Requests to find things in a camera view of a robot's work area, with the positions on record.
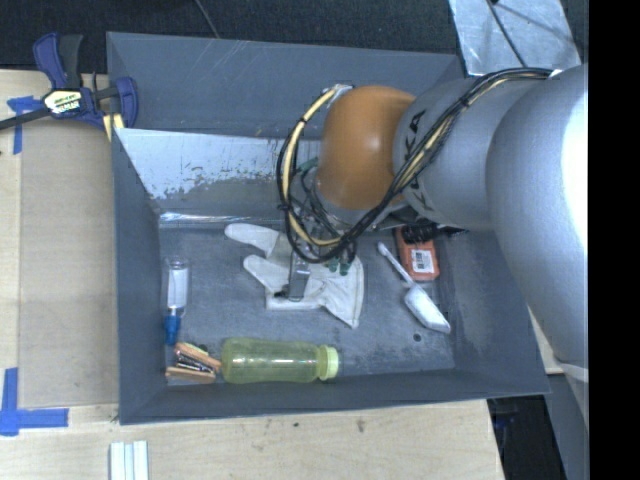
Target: wooden table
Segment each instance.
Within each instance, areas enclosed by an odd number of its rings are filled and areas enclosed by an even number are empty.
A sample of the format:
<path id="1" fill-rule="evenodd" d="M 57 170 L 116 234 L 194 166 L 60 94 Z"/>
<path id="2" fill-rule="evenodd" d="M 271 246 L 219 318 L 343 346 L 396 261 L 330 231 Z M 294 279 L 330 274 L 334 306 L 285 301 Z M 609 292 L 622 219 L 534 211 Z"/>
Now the wooden table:
<path id="1" fill-rule="evenodd" d="M 5 105 L 8 97 L 40 96 L 47 90 L 48 81 L 40 73 L 0 70 L 0 118 L 11 115 Z M 30 136 L 49 127 L 83 133 L 77 123 L 27 125 L 25 147 Z M 87 140 L 94 140 L 93 134 Z M 22 183 L 21 157 L 12 154 L 12 147 L 13 131 L 0 132 L 0 368 L 18 365 L 19 348 Z M 50 161 L 56 162 L 56 156 Z M 82 241 L 95 230 L 79 226 L 75 232 Z M 72 335 L 59 338 L 73 340 Z M 111 442 L 146 440 L 152 480 L 504 478 L 484 400 L 125 427 L 118 424 L 117 412 L 116 404 L 74 406 L 68 428 L 22 430 L 17 437 L 0 438 L 0 476 L 107 478 Z"/>

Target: small glass vial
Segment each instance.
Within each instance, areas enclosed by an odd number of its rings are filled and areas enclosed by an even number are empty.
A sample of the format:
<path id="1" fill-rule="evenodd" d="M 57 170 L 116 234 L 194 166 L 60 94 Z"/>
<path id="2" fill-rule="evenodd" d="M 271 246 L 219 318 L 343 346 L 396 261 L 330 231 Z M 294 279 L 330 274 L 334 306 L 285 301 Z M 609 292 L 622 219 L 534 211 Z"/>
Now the small glass vial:
<path id="1" fill-rule="evenodd" d="M 165 343 L 175 345 L 180 320 L 187 311 L 191 294 L 191 268 L 186 258 L 169 256 L 162 267 Z"/>
<path id="2" fill-rule="evenodd" d="M 338 351 L 303 341 L 230 338 L 222 347 L 222 375 L 231 384 L 313 382 L 338 373 Z"/>

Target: blue clamp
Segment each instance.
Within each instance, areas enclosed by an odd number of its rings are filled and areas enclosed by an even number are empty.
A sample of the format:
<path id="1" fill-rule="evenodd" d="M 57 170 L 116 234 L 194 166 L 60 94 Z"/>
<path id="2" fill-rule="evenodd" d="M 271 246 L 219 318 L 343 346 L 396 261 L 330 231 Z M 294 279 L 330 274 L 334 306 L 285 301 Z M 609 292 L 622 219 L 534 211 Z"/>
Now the blue clamp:
<path id="1" fill-rule="evenodd" d="M 132 127 L 135 124 L 138 117 L 138 96 L 134 80 L 129 77 L 118 78 L 115 86 L 100 91 L 83 87 L 82 78 L 77 71 L 81 42 L 81 35 L 61 36 L 57 32 L 51 32 L 34 43 L 33 56 L 38 69 L 47 75 L 51 91 L 42 98 L 39 108 L 0 121 L 0 130 L 49 116 L 54 119 L 73 119 L 105 131 L 106 113 L 100 110 L 98 102 L 114 96 L 119 97 L 119 113 L 125 126 Z M 18 139 L 19 152 L 22 148 L 21 132 L 14 141 L 14 150 Z"/>
<path id="2" fill-rule="evenodd" d="M 32 112 L 34 110 L 40 110 L 44 108 L 42 101 L 34 98 L 33 96 L 23 96 L 22 98 L 11 98 L 7 100 L 7 105 L 13 110 L 16 115 L 20 115 L 23 112 Z M 22 125 L 16 125 L 16 130 L 13 134 L 13 154 L 17 155 L 22 151 Z"/>
<path id="3" fill-rule="evenodd" d="M 23 428 L 68 427 L 68 416 L 69 409 L 18 409 L 18 369 L 5 370 L 0 435 L 17 436 Z"/>

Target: plastic bottle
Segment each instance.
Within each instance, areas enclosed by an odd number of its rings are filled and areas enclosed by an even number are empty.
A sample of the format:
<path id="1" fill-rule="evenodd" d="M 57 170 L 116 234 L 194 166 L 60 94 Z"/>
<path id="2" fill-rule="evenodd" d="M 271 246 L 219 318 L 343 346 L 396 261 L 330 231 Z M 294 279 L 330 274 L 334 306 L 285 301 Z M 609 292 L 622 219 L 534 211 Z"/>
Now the plastic bottle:
<path id="1" fill-rule="evenodd" d="M 230 338 L 222 347 L 222 375 L 231 384 L 312 382 L 338 373 L 338 351 L 303 341 Z"/>

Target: white spoon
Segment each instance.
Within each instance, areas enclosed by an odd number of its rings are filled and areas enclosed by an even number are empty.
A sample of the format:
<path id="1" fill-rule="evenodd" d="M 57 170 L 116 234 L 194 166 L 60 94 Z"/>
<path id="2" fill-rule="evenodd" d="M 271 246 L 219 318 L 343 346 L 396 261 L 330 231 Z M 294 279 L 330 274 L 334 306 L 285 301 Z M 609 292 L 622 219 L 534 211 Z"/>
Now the white spoon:
<path id="1" fill-rule="evenodd" d="M 393 257 L 393 254 L 391 254 L 382 242 L 378 242 L 378 252 L 385 256 L 389 260 L 389 263 L 400 272 L 404 280 L 409 283 L 410 288 L 404 296 L 404 303 L 411 313 L 413 313 L 413 316 L 427 329 L 449 334 L 451 332 L 449 322 L 447 322 L 446 318 L 442 315 L 438 306 L 436 306 L 429 295 L 427 295 L 427 292 L 411 279 L 411 276 L 407 274 L 407 271 L 402 268 L 402 265 L 398 263 Z"/>

